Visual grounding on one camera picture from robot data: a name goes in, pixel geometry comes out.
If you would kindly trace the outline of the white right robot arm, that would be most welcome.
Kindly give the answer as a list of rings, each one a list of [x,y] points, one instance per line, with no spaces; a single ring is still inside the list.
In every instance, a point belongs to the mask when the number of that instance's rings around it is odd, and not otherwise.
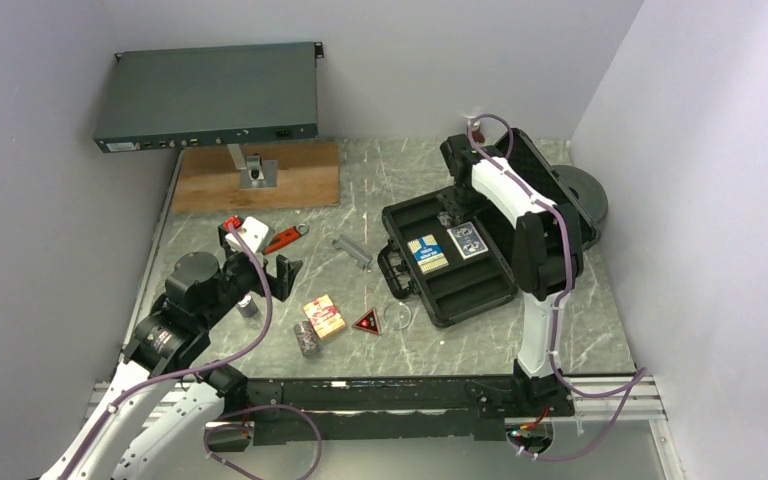
[[[567,395],[557,339],[567,298],[597,227],[555,169],[521,130],[486,148],[467,134],[440,146],[453,184],[440,199],[454,225],[483,222],[524,298],[522,344],[511,401],[534,415]]]

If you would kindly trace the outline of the blue 10 chip stack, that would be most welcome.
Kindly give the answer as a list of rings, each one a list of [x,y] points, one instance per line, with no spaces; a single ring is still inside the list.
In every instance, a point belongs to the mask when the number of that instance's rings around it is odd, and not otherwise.
[[[444,228],[452,228],[458,224],[458,218],[446,211],[439,212],[437,219]]]

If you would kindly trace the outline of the purple 500 chip stack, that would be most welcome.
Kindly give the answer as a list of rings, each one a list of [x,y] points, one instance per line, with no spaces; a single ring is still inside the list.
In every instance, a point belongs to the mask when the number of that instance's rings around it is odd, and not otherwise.
[[[245,319],[256,318],[260,315],[260,310],[251,295],[245,295],[236,304],[236,310]]]

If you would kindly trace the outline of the black poker set case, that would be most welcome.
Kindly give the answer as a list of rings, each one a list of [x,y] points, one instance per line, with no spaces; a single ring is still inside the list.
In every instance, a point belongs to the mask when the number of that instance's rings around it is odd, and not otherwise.
[[[483,222],[471,221],[489,251],[468,260],[459,255],[448,228],[437,219],[444,210],[436,195],[444,188],[383,209],[382,223],[388,240],[377,259],[390,293],[399,300],[418,296],[438,328],[448,328],[505,305],[521,293]],[[408,242],[427,234],[433,234],[440,243],[449,265],[423,275]]]

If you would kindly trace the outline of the blue playing card deck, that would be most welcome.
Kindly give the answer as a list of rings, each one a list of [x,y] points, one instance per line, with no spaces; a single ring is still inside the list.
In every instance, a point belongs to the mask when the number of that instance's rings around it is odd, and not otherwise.
[[[463,260],[477,257],[489,251],[489,247],[471,221],[448,228],[447,233]]]

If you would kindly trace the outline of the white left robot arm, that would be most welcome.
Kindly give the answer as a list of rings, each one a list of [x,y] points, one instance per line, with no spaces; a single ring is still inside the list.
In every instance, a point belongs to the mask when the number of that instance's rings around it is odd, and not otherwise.
[[[263,342],[275,302],[290,296],[302,266],[300,260],[279,255],[276,273],[269,275],[252,253],[230,253],[224,262],[204,251],[179,258],[149,316],[133,330],[103,400],[43,478],[101,479],[112,474],[117,455],[179,379],[207,379]],[[194,366],[211,343],[212,328],[249,293],[266,302],[260,333],[238,352]]]

